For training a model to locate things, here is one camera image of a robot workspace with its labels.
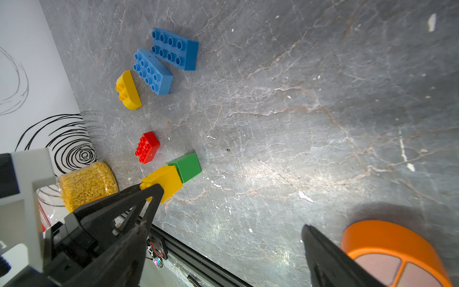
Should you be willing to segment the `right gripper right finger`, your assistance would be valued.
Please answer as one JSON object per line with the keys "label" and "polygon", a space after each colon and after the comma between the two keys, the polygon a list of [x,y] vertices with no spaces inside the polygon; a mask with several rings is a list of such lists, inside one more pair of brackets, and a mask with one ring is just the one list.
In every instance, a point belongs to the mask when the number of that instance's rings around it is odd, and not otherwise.
{"label": "right gripper right finger", "polygon": [[317,228],[305,225],[302,241],[313,287],[382,287]]}

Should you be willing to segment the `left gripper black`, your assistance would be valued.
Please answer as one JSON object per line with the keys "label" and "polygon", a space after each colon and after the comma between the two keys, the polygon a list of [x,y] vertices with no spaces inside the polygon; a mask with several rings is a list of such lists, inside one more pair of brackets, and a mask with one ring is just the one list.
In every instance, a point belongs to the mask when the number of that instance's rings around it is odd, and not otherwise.
{"label": "left gripper black", "polygon": [[[118,239],[131,230],[148,198],[152,202],[144,218],[151,222],[163,198],[164,189],[155,184],[144,190],[131,186],[113,195],[87,203],[45,233],[44,270],[31,266],[13,276],[8,287],[64,287],[63,284],[94,262]],[[129,212],[121,230],[116,218]]]}

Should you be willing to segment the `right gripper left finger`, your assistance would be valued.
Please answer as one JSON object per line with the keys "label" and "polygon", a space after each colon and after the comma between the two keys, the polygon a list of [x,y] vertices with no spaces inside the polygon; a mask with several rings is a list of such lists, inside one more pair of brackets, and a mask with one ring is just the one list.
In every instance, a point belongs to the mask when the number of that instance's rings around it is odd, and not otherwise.
{"label": "right gripper left finger", "polygon": [[63,286],[137,287],[145,263],[147,235],[148,225],[142,221]]}

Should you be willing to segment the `orange half-round lego piece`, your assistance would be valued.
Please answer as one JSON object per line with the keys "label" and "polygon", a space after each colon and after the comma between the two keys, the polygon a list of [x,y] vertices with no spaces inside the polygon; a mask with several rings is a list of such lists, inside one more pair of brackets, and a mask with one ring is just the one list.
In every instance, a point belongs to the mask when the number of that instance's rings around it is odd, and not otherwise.
{"label": "orange half-round lego piece", "polygon": [[451,287],[433,246],[394,223],[367,220],[346,228],[341,249],[386,287]]}

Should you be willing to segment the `yellow small lego brick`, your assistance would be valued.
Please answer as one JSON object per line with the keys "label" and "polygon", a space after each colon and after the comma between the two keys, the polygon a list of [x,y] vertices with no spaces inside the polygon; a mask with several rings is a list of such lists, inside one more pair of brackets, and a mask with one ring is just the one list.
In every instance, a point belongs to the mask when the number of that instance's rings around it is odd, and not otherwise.
{"label": "yellow small lego brick", "polygon": [[151,173],[148,177],[143,178],[141,180],[140,189],[144,190],[155,184],[159,184],[164,190],[164,194],[160,202],[161,204],[171,198],[183,187],[179,173],[174,166],[163,166]]}

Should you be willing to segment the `red long lego brick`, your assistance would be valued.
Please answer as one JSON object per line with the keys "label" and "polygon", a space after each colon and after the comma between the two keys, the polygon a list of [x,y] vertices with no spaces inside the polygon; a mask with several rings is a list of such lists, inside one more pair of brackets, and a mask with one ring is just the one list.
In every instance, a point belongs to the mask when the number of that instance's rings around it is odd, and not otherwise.
{"label": "red long lego brick", "polygon": [[159,148],[160,142],[154,132],[144,133],[139,140],[135,155],[140,163],[146,164],[153,160]]}

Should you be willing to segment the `green small lego brick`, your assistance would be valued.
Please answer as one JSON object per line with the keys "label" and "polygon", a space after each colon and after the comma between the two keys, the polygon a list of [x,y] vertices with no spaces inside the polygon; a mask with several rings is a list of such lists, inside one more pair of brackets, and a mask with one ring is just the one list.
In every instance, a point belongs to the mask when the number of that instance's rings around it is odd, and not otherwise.
{"label": "green small lego brick", "polygon": [[202,168],[196,153],[182,155],[168,162],[167,165],[176,167],[183,184],[202,173]]}

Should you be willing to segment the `light blue lego brick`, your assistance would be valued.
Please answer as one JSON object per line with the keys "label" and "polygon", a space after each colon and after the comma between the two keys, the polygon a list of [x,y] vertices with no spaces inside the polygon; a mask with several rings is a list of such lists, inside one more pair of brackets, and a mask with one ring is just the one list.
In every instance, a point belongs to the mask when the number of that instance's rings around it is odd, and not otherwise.
{"label": "light blue lego brick", "polygon": [[173,75],[149,50],[138,49],[135,61],[134,71],[154,93],[159,96],[169,94]]}

